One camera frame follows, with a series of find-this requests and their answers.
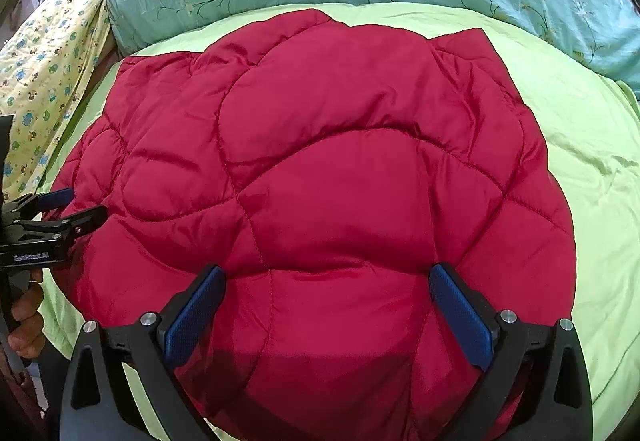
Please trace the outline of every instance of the finger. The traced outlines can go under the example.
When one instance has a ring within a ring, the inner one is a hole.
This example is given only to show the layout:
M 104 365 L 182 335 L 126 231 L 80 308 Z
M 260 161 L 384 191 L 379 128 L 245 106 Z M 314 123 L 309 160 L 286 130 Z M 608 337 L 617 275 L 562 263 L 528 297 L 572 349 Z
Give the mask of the finger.
M 11 308 L 11 314 L 18 322 L 34 316 L 38 312 L 38 307 L 44 299 L 44 291 L 37 283 L 32 283 L 29 289 L 18 300 L 14 302 Z
M 42 278 L 42 269 L 38 268 L 38 269 L 34 269 L 31 271 L 31 280 L 36 281 L 39 284 L 42 284 L 42 281 L 44 280 Z
M 29 345 L 25 349 L 21 349 L 20 351 L 18 351 L 17 355 L 20 358 L 29 358 L 29 359 L 38 358 L 44 348 L 44 342 L 45 342 L 44 334 L 40 333 L 38 336 L 36 336 L 34 341 L 31 342 L 31 345 Z
M 26 349 L 33 343 L 33 341 L 42 333 L 44 327 L 44 320 L 40 313 L 24 320 L 20 326 L 9 335 L 9 345 L 11 348 L 18 352 Z

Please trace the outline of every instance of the cartoon print fabric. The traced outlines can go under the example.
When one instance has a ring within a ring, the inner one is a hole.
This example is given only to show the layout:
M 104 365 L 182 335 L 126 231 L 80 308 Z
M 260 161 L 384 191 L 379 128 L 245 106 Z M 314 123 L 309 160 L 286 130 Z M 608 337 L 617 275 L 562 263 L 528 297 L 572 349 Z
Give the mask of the cartoon print fabric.
M 36 190 L 110 27 L 104 0 L 46 0 L 0 51 L 0 114 L 15 114 L 5 201 Z

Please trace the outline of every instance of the metal screw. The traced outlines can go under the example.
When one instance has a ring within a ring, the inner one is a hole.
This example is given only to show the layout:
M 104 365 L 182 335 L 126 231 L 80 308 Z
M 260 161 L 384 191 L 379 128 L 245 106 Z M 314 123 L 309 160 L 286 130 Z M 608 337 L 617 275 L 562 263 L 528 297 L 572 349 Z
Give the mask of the metal screw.
M 574 323 L 571 322 L 571 320 L 569 320 L 568 318 L 561 318 L 560 327 L 565 331 L 571 331 L 571 329 L 574 328 Z
M 145 313 L 140 317 L 140 323 L 143 326 L 152 326 L 156 323 L 157 318 L 158 315 L 156 315 L 155 313 Z
M 511 309 L 505 309 L 500 311 L 500 318 L 503 322 L 507 322 L 508 324 L 513 324 L 518 319 L 518 315 L 511 311 Z
M 97 328 L 97 326 L 98 323 L 95 320 L 89 320 L 89 322 L 85 322 L 82 326 L 82 331 L 84 331 L 85 333 L 92 333 L 95 331 L 95 328 Z

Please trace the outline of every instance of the human hand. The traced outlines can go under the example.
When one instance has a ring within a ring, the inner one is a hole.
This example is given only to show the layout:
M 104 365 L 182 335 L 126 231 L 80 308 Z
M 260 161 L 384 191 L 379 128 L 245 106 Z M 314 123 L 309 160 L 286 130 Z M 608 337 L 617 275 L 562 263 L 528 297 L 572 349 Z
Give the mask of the human hand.
M 12 373 L 4 358 L 4 351 L 0 345 L 0 377 L 9 386 L 9 391 L 14 395 L 18 404 L 22 407 L 28 418 L 40 432 L 46 431 L 45 423 L 40 416 L 40 405 L 38 395 L 33 385 L 33 380 L 27 371 L 20 373 L 17 377 Z
M 22 358 L 36 358 L 44 347 L 44 319 L 38 313 L 38 307 L 44 299 L 42 270 L 31 272 L 32 282 L 29 289 L 14 302 L 11 314 L 20 322 L 20 326 L 8 338 L 10 347 Z

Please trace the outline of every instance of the red puffer jacket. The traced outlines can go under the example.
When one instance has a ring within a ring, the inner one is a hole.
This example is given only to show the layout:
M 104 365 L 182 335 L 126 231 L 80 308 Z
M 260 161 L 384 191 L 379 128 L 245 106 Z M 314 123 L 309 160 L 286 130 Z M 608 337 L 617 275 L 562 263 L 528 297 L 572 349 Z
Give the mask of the red puffer jacket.
M 572 309 L 570 211 L 481 30 L 427 40 L 307 10 L 128 58 L 65 186 L 64 214 L 109 210 L 56 274 L 85 317 L 131 323 L 226 271 L 179 376 L 243 439 L 435 437 L 478 377 L 431 304 L 435 262 L 525 321 Z

